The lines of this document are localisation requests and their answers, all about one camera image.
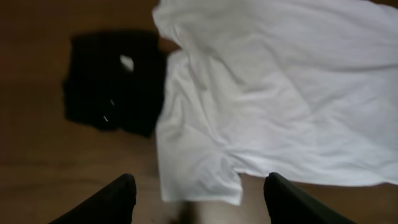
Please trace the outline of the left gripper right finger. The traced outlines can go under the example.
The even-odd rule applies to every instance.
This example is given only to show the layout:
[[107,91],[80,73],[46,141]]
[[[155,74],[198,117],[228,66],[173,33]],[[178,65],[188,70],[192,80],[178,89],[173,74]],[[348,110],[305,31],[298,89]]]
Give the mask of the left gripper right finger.
[[270,173],[265,179],[264,199],[272,224],[354,223],[276,172]]

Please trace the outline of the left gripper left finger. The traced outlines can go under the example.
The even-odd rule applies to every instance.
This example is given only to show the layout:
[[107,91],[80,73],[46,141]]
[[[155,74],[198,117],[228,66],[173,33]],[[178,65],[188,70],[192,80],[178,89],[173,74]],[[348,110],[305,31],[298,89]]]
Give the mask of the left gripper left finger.
[[50,224],[131,224],[136,182],[123,174]]

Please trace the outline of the white robot-print t-shirt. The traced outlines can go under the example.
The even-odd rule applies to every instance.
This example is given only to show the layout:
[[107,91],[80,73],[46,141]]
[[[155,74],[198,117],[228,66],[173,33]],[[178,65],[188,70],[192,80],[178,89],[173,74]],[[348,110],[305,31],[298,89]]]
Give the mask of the white robot-print t-shirt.
[[397,183],[397,9],[371,1],[161,1],[166,202],[239,205],[240,174]]

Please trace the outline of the folded black shirt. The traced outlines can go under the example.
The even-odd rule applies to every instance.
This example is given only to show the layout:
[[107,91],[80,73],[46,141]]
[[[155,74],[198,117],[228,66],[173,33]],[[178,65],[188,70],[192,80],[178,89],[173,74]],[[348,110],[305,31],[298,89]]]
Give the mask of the folded black shirt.
[[102,30],[71,39],[65,118],[101,131],[150,137],[164,103],[167,59],[155,32]]

